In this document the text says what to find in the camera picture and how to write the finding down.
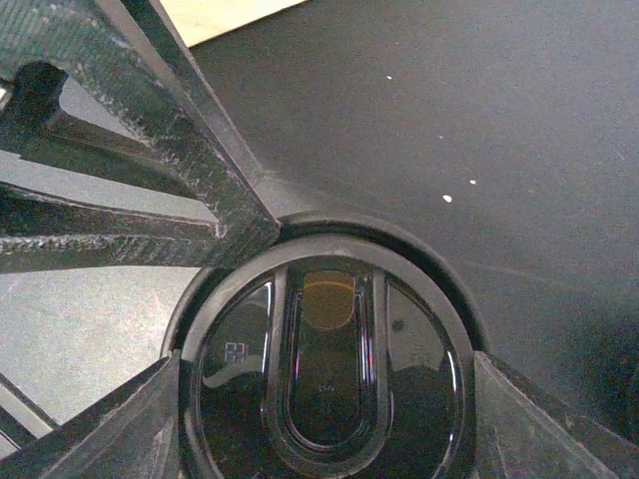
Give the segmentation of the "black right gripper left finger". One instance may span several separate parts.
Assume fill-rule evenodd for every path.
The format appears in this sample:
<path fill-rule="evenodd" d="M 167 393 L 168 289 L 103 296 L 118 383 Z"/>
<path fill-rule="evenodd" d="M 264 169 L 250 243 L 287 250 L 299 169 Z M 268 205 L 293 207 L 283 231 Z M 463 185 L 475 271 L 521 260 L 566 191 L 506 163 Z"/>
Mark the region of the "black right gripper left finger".
<path fill-rule="evenodd" d="M 177 354 L 1 461 L 3 478 L 177 478 Z"/>

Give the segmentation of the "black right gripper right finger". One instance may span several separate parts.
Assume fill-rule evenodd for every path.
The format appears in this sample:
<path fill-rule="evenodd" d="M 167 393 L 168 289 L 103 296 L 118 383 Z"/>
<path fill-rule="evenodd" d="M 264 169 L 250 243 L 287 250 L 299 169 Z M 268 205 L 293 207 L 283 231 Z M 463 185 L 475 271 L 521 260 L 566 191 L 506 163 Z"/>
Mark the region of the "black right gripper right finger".
<path fill-rule="evenodd" d="M 474 353 L 476 478 L 636 478 L 638 446 Z"/>

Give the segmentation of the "black cup lid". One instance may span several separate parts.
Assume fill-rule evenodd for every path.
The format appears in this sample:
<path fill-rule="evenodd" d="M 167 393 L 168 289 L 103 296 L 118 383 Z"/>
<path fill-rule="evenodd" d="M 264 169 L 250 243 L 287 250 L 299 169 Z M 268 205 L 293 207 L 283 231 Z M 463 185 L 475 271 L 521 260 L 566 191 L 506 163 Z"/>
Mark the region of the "black cup lid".
<path fill-rule="evenodd" d="M 201 269 L 162 349 L 181 359 L 190 478 L 468 478 L 485 326 L 422 240 L 348 214 Z"/>

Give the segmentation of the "blue checkered paper bag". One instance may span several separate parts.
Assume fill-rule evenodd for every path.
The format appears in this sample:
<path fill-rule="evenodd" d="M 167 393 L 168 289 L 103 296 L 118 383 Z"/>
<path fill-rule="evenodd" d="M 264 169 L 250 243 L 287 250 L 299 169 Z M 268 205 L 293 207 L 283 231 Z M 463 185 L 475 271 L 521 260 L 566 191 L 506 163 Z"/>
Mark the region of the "blue checkered paper bag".
<path fill-rule="evenodd" d="M 188 47 L 300 4 L 298 0 L 162 0 Z"/>

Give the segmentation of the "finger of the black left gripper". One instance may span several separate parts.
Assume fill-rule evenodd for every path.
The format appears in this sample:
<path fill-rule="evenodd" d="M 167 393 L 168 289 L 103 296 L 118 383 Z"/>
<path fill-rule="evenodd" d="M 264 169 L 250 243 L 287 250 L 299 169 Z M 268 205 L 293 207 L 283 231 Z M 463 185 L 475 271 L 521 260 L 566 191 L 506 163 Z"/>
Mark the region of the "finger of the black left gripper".
<path fill-rule="evenodd" d="M 5 273 L 237 266 L 281 225 L 242 167 L 253 156 L 158 1 L 5 1 L 1 148 L 202 203 L 207 221 L 1 187 Z"/>

